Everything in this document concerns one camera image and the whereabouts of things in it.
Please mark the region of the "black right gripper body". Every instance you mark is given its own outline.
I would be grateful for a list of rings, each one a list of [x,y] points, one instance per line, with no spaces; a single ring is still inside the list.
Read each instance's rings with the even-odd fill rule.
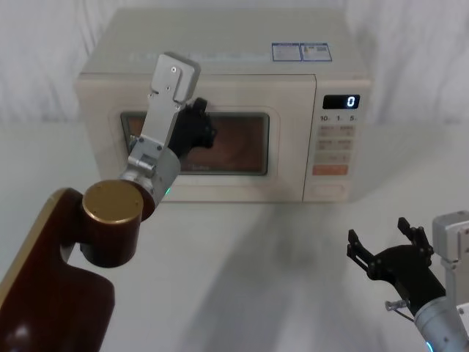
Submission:
[[[432,246],[400,245],[372,255],[369,278],[389,283],[410,312],[446,295],[446,290],[430,269]]]

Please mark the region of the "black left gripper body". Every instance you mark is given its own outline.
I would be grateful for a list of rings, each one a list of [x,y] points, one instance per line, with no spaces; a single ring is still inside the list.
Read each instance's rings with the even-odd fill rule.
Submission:
[[[191,113],[191,106],[186,106],[178,115],[169,141],[169,149],[182,161],[197,147],[202,147],[203,130],[206,119]]]

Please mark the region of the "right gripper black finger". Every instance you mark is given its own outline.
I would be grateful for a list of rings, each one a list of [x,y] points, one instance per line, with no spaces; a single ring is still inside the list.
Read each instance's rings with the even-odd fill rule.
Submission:
[[[429,244],[423,227],[411,227],[405,217],[399,217],[397,227],[411,244],[417,248],[421,256],[431,257],[434,254],[434,249]]]
[[[376,258],[360,242],[354,230],[348,231],[347,256],[366,272],[369,278],[377,277]]]

